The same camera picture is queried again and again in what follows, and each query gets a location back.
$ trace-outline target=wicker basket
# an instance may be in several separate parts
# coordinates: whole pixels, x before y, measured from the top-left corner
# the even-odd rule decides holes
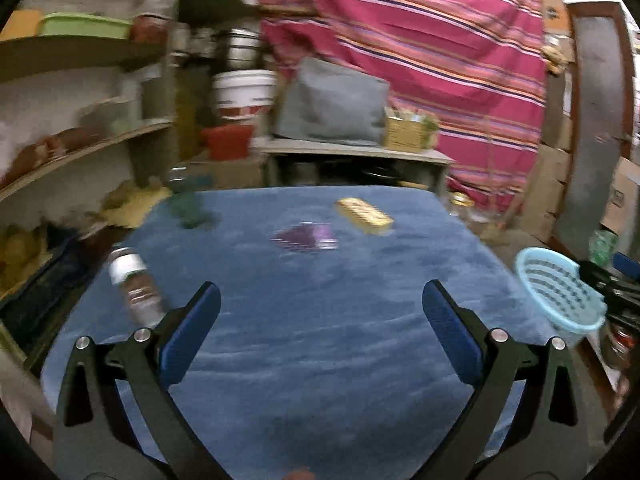
[[[420,153],[424,148],[424,125],[417,121],[386,118],[385,148],[396,152]]]

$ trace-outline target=pink striped blanket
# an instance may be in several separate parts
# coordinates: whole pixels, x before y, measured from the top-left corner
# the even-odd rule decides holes
[[[280,69],[319,56],[391,84],[392,103],[434,112],[450,185],[506,208],[533,167],[545,106],[540,0],[260,0],[318,18],[262,23]]]

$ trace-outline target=blue tablecloth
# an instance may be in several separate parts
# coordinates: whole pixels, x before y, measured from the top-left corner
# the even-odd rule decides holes
[[[360,197],[395,219],[370,236],[334,208]],[[431,193],[391,187],[293,187],[209,192],[211,230],[184,230],[159,205],[127,241],[162,293],[183,306],[205,280],[222,312],[172,394],[188,423],[238,480],[279,479],[308,466],[319,479],[400,480],[427,459],[467,402],[422,312],[439,279],[489,328],[522,341],[551,336],[516,278]],[[301,221],[331,222],[337,250],[284,251],[270,240]],[[76,338],[116,340],[136,327],[101,270],[47,358],[55,406]],[[124,403],[159,457],[126,386]],[[504,437],[519,389],[494,434]]]

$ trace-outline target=metal screw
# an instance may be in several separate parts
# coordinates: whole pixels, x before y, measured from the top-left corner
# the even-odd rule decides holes
[[[139,343],[145,342],[150,337],[151,337],[151,330],[149,330],[148,328],[140,328],[139,330],[136,330],[136,332],[133,335],[133,339],[135,339]]]
[[[491,337],[497,343],[504,343],[509,338],[509,334],[501,328],[494,328],[491,330]]]
[[[566,348],[566,343],[559,337],[553,338],[551,344],[556,350],[564,350]]]
[[[84,350],[89,346],[90,342],[91,340],[87,336],[83,335],[82,337],[79,337],[78,340],[76,341],[76,348],[78,350]]]

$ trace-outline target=gray pillow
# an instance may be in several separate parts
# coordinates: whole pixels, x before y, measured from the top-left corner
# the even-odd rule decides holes
[[[389,83],[305,57],[287,88],[276,133],[299,140],[377,146],[385,132]]]

